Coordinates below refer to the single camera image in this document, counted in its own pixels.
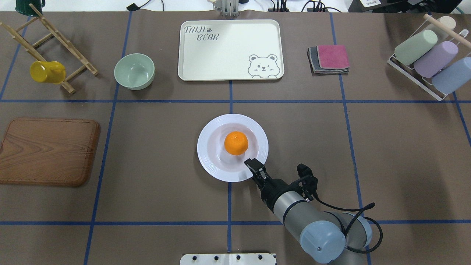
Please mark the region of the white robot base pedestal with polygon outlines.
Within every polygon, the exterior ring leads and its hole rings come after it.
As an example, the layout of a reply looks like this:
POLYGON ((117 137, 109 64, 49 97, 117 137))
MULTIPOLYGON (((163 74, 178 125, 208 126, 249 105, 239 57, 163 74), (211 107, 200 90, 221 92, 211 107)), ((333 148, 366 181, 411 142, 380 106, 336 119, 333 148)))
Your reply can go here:
POLYGON ((180 265, 277 265, 277 258, 271 253, 185 254, 180 265))

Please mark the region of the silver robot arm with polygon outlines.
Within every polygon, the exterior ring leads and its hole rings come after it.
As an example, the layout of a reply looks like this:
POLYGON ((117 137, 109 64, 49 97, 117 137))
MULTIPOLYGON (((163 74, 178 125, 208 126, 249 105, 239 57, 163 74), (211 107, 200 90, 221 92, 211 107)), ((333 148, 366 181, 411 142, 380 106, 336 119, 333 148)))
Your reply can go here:
POLYGON ((247 159, 245 165, 261 191, 261 200, 317 263, 361 265, 365 255, 375 250, 366 248, 372 240, 372 219, 362 216, 374 203, 360 209, 319 211, 311 204, 320 202, 318 179, 306 165, 297 166, 299 179, 290 184, 271 178, 255 158, 247 159))

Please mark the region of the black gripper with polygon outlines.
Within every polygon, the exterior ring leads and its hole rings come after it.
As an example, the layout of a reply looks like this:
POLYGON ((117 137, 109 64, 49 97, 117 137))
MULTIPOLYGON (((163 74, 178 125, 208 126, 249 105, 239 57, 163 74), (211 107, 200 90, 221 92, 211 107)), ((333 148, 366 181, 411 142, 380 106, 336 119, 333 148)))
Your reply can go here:
POLYGON ((274 211, 275 203, 281 195, 289 191, 295 191, 293 187, 282 179, 273 179, 270 176, 266 176, 265 165, 256 158, 249 158, 244 161, 244 164, 252 173, 252 180, 254 180, 261 192, 261 200, 270 211, 274 211))

